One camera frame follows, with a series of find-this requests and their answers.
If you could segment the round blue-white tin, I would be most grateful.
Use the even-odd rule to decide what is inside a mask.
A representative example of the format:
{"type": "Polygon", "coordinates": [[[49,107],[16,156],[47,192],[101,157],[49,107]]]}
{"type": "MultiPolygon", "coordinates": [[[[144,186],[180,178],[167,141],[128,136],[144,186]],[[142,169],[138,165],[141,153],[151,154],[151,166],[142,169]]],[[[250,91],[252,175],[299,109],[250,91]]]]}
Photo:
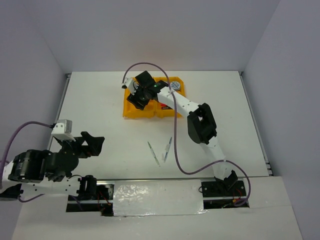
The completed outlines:
{"type": "Polygon", "coordinates": [[[171,81],[170,88],[174,91],[180,91],[181,90],[181,83],[179,81],[171,81]]]}

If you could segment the black highlighter blue tip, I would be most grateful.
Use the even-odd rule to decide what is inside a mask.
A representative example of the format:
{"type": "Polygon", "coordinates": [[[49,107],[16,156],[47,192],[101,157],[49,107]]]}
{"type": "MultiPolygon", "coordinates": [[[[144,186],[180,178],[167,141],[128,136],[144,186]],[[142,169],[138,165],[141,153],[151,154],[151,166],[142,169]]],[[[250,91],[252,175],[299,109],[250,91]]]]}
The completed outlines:
{"type": "Polygon", "coordinates": [[[162,110],[172,110],[172,108],[169,107],[169,106],[162,106],[161,109],[162,109],[162,110]]]}

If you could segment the green clear pen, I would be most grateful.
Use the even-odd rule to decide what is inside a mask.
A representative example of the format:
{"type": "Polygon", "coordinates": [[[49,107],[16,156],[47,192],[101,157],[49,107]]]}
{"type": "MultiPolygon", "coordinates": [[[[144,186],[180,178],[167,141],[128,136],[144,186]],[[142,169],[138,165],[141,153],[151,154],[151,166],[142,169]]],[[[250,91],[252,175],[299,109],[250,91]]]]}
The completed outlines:
{"type": "Polygon", "coordinates": [[[159,162],[159,160],[158,160],[158,158],[157,158],[157,156],[156,156],[156,154],[155,154],[155,152],[154,152],[154,149],[152,148],[152,146],[151,146],[151,144],[150,144],[149,141],[147,142],[147,144],[148,144],[148,146],[149,146],[149,149],[150,149],[150,151],[151,151],[151,154],[152,154],[152,156],[153,156],[156,164],[158,165],[158,167],[160,167],[161,165],[160,165],[160,162],[159,162]]]}

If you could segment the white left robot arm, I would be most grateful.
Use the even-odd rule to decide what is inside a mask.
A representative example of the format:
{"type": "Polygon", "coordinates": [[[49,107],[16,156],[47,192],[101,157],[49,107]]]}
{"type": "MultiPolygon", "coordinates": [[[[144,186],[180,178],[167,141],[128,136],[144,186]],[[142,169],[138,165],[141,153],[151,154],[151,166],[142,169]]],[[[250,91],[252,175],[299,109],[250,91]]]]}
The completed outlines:
{"type": "Polygon", "coordinates": [[[58,152],[50,150],[29,149],[18,154],[4,168],[3,188],[0,191],[1,201],[15,201],[30,187],[32,192],[45,194],[47,191],[40,183],[48,180],[53,183],[66,182],[62,187],[67,195],[78,195],[91,200],[97,196],[97,179],[93,175],[80,177],[72,187],[69,182],[72,172],[79,165],[80,159],[97,157],[102,151],[105,138],[94,137],[86,131],[74,137],[70,133],[52,133],[61,146],[58,152]]]}

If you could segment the blue clear pen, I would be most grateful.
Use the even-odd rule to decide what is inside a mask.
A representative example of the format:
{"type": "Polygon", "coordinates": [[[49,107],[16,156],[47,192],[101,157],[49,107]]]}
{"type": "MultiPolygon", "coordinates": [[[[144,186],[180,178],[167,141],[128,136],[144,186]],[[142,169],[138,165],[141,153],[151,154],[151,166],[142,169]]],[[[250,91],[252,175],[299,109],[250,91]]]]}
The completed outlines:
{"type": "Polygon", "coordinates": [[[171,138],[169,139],[168,144],[167,144],[166,147],[165,147],[165,152],[164,152],[164,154],[163,154],[163,161],[164,161],[164,162],[167,161],[168,154],[169,154],[169,151],[170,151],[170,147],[171,147],[171,144],[172,144],[172,140],[173,140],[173,138],[171,137],[171,138]]]}

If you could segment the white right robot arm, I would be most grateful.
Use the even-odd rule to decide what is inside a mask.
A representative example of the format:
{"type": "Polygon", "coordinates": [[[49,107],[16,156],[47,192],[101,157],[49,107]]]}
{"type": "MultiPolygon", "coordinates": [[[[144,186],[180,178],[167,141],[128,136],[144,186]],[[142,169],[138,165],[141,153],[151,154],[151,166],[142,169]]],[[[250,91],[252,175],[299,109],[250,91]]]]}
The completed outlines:
{"type": "Polygon", "coordinates": [[[217,124],[210,106],[207,103],[196,103],[173,89],[170,79],[156,81],[148,71],[131,78],[124,77],[122,88],[129,91],[126,100],[136,109],[143,111],[151,101],[166,105],[174,111],[173,144],[174,156],[177,158],[177,117],[182,115],[186,118],[187,133],[190,139],[199,144],[208,157],[214,158],[215,162],[195,170],[182,172],[186,175],[195,175],[204,169],[217,164],[213,168],[214,178],[218,182],[217,190],[223,196],[230,195],[238,181],[234,170],[223,166],[226,156],[219,146],[217,139],[217,124]]]}

